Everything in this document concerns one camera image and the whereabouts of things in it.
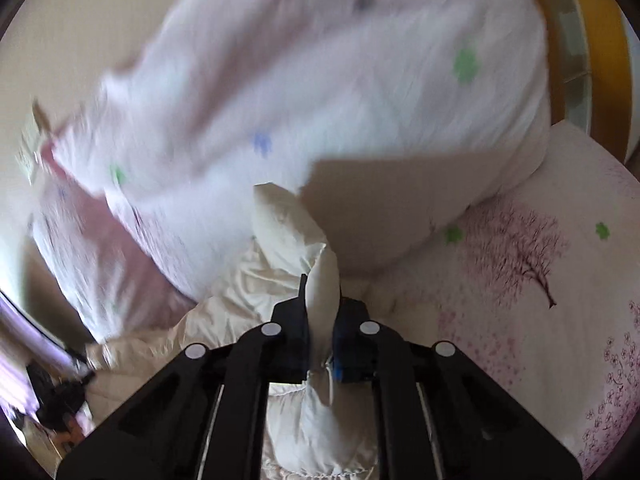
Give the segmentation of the left hand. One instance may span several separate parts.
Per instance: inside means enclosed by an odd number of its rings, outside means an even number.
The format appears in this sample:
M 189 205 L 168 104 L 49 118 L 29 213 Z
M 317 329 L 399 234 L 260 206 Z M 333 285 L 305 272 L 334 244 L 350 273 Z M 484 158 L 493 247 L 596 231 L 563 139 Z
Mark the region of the left hand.
M 67 416 L 64 424 L 65 430 L 56 432 L 52 437 L 52 443 L 61 455 L 66 455 L 73 448 L 76 448 L 94 429 L 92 419 L 83 414 Z

